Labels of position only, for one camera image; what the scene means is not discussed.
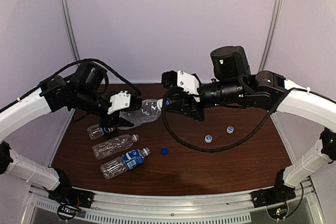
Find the blue label water bottle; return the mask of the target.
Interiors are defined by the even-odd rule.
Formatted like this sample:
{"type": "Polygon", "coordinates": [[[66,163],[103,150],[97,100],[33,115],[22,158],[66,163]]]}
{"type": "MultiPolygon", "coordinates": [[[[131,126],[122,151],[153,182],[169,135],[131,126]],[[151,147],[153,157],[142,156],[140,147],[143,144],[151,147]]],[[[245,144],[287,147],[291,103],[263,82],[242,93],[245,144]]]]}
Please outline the blue label water bottle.
{"type": "Polygon", "coordinates": [[[145,158],[151,153],[148,147],[136,149],[117,157],[100,166],[100,170],[105,179],[115,178],[129,170],[143,164],[145,158]]]}

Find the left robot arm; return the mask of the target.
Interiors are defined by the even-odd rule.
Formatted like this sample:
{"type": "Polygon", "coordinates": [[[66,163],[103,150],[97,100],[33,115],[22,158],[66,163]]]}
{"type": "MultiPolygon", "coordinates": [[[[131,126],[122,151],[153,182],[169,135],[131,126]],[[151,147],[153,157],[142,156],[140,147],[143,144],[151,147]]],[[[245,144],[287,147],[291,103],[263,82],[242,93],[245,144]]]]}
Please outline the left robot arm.
{"type": "Polygon", "coordinates": [[[80,109],[96,115],[100,118],[100,127],[130,126],[127,120],[119,119],[119,114],[138,110],[142,104],[141,96],[134,84],[99,59],[87,58],[65,65],[1,109],[1,174],[16,176],[49,192],[72,191],[72,184],[63,170],[25,158],[5,139],[35,119],[62,108],[80,109]],[[102,82],[108,82],[108,72],[133,92],[104,95],[98,91],[102,82]]]}

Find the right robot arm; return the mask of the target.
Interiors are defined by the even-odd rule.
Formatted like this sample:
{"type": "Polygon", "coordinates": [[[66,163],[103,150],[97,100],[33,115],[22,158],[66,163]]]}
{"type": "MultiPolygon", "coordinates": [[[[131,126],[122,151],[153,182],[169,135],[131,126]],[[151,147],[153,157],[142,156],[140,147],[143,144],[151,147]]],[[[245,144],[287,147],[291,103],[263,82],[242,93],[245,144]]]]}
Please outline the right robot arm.
{"type": "Polygon", "coordinates": [[[198,121],[205,109],[260,108],[299,116],[324,127],[313,148],[276,175],[272,188],[253,192],[253,201],[284,201],[308,176],[335,161],[335,100],[271,71],[250,72],[243,47],[225,46],[210,54],[214,79],[201,83],[198,76],[184,71],[167,71],[161,82],[166,88],[162,112],[178,113],[198,121]]]}

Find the white blue-printed bottle cap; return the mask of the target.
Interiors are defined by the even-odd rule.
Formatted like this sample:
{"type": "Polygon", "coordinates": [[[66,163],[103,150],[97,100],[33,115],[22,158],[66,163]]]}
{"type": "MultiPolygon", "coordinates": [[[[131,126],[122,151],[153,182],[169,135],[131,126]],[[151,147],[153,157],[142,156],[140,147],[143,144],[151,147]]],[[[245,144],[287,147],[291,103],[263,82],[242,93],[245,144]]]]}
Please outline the white blue-printed bottle cap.
{"type": "Polygon", "coordinates": [[[232,134],[234,132],[234,128],[232,126],[228,126],[226,131],[228,134],[232,134]]]}

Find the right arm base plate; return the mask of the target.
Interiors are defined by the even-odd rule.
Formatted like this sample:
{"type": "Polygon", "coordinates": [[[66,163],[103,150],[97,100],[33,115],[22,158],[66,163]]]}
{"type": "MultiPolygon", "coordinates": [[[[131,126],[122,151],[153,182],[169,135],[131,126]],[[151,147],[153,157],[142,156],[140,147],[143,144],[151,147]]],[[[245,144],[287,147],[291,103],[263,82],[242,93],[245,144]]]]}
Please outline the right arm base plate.
{"type": "Polygon", "coordinates": [[[252,191],[250,195],[254,208],[278,204],[296,197],[293,188],[278,189],[275,187],[252,191]]]}

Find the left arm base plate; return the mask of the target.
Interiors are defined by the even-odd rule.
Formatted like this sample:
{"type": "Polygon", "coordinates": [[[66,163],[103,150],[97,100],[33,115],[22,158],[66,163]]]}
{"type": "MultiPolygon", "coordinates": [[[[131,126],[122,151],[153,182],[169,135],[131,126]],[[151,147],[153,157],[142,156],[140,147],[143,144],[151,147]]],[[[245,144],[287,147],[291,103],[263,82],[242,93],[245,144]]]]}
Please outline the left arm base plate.
{"type": "Polygon", "coordinates": [[[66,205],[77,206],[79,208],[91,208],[94,193],[87,190],[75,189],[72,187],[56,188],[47,191],[49,199],[66,205]]]}

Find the clear unlabeled plastic bottle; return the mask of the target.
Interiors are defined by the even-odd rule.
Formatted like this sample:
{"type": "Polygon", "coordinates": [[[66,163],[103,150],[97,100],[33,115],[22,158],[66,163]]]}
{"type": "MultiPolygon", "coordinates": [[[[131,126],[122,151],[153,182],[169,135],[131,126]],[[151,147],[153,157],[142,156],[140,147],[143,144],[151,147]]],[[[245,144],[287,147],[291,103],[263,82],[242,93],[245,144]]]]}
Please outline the clear unlabeled plastic bottle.
{"type": "Polygon", "coordinates": [[[120,135],[103,143],[92,147],[93,154],[97,160],[114,155],[120,151],[128,150],[135,142],[140,139],[138,134],[120,135]]]}

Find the blue bottle cap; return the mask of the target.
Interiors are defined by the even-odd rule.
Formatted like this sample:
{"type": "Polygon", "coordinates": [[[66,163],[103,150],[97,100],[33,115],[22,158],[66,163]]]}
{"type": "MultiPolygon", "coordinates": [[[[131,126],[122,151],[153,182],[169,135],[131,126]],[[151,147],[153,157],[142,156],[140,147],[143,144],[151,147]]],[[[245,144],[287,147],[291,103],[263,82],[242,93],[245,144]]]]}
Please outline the blue bottle cap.
{"type": "Polygon", "coordinates": [[[162,147],[162,148],[160,149],[160,153],[161,153],[162,155],[167,155],[167,154],[169,153],[169,149],[168,149],[167,147],[162,147]]]}

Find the Pepsi label plastic bottle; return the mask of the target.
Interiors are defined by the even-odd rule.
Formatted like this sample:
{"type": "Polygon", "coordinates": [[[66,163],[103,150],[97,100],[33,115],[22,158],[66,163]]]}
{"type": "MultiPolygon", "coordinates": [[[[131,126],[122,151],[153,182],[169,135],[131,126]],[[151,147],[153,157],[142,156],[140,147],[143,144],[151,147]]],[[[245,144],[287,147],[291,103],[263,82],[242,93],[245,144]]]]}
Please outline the Pepsi label plastic bottle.
{"type": "Polygon", "coordinates": [[[116,127],[100,127],[99,124],[96,124],[88,127],[87,132],[91,140],[96,140],[104,135],[114,132],[116,129],[116,127]]]}

